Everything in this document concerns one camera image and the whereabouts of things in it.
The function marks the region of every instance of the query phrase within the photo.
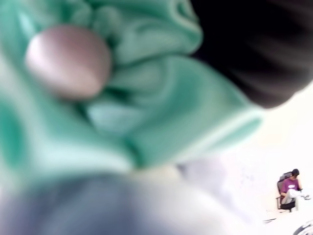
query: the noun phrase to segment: white pants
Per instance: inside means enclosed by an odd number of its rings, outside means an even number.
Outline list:
[[[291,202],[295,202],[295,209],[298,211],[301,207],[303,202],[305,201],[304,197],[307,196],[300,191],[296,191],[294,189],[289,189],[284,197],[282,204],[288,204]]]

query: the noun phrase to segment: black chair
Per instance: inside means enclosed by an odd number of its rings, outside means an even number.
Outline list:
[[[279,178],[279,181],[277,182],[277,189],[278,189],[279,194],[281,193],[281,188],[283,186],[284,180],[289,178],[290,176],[291,176],[291,172],[287,172]],[[291,212],[292,208],[295,207],[295,202],[291,202],[288,204],[281,204],[280,202],[281,202],[282,198],[283,198],[283,196],[279,196],[276,198],[277,209],[278,210],[288,210],[289,212]]]

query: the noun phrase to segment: grey fabric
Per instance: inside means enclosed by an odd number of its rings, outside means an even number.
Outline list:
[[[245,235],[213,198],[179,181],[108,176],[4,194],[1,235]]]

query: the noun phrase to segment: white wall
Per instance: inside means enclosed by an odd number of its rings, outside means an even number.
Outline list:
[[[257,193],[268,211],[266,218],[278,215],[276,182],[283,173],[298,168],[303,187],[313,189],[313,86],[267,111],[259,132],[235,152],[258,169],[255,184],[260,185]]]

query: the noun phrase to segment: blurry foreground object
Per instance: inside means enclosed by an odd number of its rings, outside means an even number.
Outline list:
[[[276,107],[312,81],[313,1],[191,2],[204,31],[194,56],[254,103]]]
[[[249,235],[247,224],[187,184],[107,176],[14,197],[1,235]]]
[[[71,25],[52,27],[36,35],[26,53],[34,77],[56,95],[93,98],[103,90],[111,70],[104,41],[91,31]]]
[[[3,0],[0,29],[0,180],[7,190],[182,163],[229,148],[261,124],[260,107],[227,77],[189,57],[202,43],[189,0]],[[109,81],[96,97],[63,103],[43,79],[77,81],[75,89],[62,87],[68,98],[89,86],[97,93],[95,84],[102,88],[107,79],[101,74],[107,75],[108,59],[104,70],[98,64],[105,49],[93,34],[112,53]],[[81,45],[71,55],[70,40]],[[45,43],[41,56],[31,52],[39,41]],[[62,55],[57,64],[53,55]],[[25,56],[36,77],[25,68]],[[65,67],[57,68],[61,63]]]

